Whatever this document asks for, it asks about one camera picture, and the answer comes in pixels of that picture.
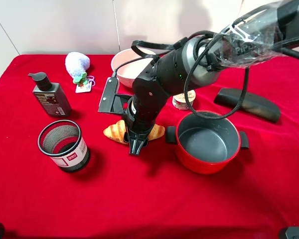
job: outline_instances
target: black pot handle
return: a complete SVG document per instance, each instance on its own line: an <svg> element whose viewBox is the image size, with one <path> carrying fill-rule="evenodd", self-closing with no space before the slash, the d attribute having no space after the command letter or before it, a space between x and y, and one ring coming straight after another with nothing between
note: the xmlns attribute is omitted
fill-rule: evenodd
<svg viewBox="0 0 299 239"><path fill-rule="evenodd" d="M248 141L246 133L243 132L243 131L239 131L239 135L240 135L240 141L241 141L240 148L241 149L248 149L249 148L249 141Z"/></svg>
<svg viewBox="0 0 299 239"><path fill-rule="evenodd" d="M175 126L168 126L166 128L165 140L166 140L166 143L177 144L176 127Z"/></svg>

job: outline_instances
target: pink bowl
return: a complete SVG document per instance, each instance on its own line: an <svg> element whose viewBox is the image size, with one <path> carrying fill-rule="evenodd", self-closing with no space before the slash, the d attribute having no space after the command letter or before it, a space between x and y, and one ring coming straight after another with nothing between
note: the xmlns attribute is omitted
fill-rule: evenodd
<svg viewBox="0 0 299 239"><path fill-rule="evenodd" d="M146 54L155 54L151 50L140 48L143 52ZM140 56L136 54L132 49L126 49L124 51L119 52L116 54L112 61L111 61L111 67L114 71L118 66L121 64L139 58ZM132 87L134 79L142 72L142 70L151 62L152 58L146 58L142 59L133 63L130 63L126 66L122 66L118 70L118 78L119 81L127 86Z"/></svg>

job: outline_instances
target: red velvet surface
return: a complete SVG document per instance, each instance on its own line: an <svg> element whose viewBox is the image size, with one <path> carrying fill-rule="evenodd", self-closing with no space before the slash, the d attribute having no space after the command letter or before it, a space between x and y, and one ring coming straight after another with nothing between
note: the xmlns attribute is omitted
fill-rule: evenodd
<svg viewBox="0 0 299 239"><path fill-rule="evenodd" d="M21 55L0 78L0 222L7 238L273 239L299 226L299 61L276 58L251 68L248 90L280 107L273 124L247 113L229 117L244 130L241 150L222 171L199 175L176 159L164 138L139 157L107 139L103 130L120 118L97 112L112 55L91 55L90 93L76 94L65 55ZM46 72L61 83L73 108L91 161L77 173L61 171L37 147L49 117L32 94L28 73ZM196 109L224 114L213 99L221 87L241 88L244 71L227 69L198 89ZM120 92L130 92L120 86ZM187 111L171 99L156 123L176 125Z"/></svg>

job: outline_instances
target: red cooking pot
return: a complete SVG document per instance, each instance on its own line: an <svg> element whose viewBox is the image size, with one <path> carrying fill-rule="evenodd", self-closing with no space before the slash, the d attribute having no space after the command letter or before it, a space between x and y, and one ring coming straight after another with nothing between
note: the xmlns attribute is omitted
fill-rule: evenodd
<svg viewBox="0 0 299 239"><path fill-rule="evenodd" d="M219 116L209 111L200 114ZM241 148L249 148L246 133L238 132L228 119L204 119L193 113L176 127L167 127L166 142L176 144L176 156L186 168L201 174L220 171Z"/></svg>

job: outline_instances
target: bottle label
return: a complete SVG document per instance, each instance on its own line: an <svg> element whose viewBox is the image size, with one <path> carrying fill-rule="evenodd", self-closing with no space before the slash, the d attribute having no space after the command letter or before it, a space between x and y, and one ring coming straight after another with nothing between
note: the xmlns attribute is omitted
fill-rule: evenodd
<svg viewBox="0 0 299 239"><path fill-rule="evenodd" d="M79 144L76 146L74 150L69 152L68 154L62 156L62 157L50 157L58 166L60 167L72 167L74 165L77 165L80 163L83 158L85 157L86 153L88 151L88 148L86 146L86 143L84 142L84 139L81 138Z"/></svg>
<svg viewBox="0 0 299 239"><path fill-rule="evenodd" d="M64 110L53 93L34 93L49 115L64 116Z"/></svg>

